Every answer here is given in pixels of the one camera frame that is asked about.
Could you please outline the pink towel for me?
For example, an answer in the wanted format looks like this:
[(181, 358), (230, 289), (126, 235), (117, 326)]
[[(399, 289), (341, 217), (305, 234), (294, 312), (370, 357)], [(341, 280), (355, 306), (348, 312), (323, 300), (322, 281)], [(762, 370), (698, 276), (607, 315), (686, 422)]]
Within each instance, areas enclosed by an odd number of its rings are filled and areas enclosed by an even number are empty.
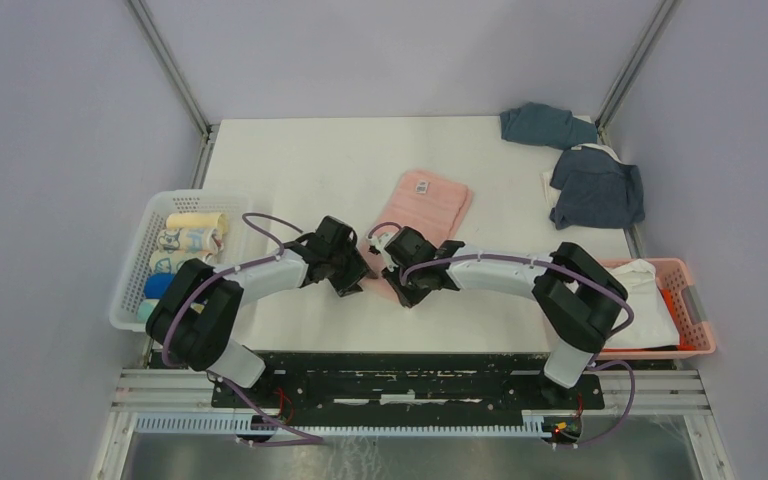
[(452, 240), (473, 198), (465, 184), (450, 181), (427, 170), (411, 170), (399, 179), (388, 202), (372, 223), (373, 236), (395, 235), (401, 227), (415, 230), (426, 240), (410, 262), (434, 258), (441, 244)]

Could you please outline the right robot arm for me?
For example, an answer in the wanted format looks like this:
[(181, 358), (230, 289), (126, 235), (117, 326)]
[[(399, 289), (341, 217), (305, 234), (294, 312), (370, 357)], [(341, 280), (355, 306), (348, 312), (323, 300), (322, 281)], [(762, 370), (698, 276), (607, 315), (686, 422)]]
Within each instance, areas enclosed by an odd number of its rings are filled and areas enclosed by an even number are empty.
[(536, 302), (558, 337), (537, 382), (540, 400), (551, 408), (577, 396), (582, 374), (635, 319), (626, 288), (576, 243), (563, 242), (548, 254), (515, 255), (456, 240), (434, 245), (407, 226), (370, 233), (367, 241), (406, 308), (441, 290), (491, 291)]

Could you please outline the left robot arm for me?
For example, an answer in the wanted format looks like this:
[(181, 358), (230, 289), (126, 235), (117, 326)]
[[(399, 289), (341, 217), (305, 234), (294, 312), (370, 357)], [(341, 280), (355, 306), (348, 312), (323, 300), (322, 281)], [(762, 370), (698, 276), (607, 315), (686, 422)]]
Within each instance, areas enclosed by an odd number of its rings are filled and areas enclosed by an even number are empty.
[(239, 310), (270, 295), (328, 282), (340, 297), (359, 293), (372, 270), (358, 249), (355, 230), (324, 217), (312, 232), (277, 243), (274, 252), (230, 266), (186, 261), (146, 322), (168, 367), (207, 372), (236, 385), (253, 407), (273, 397), (265, 361), (232, 337)]

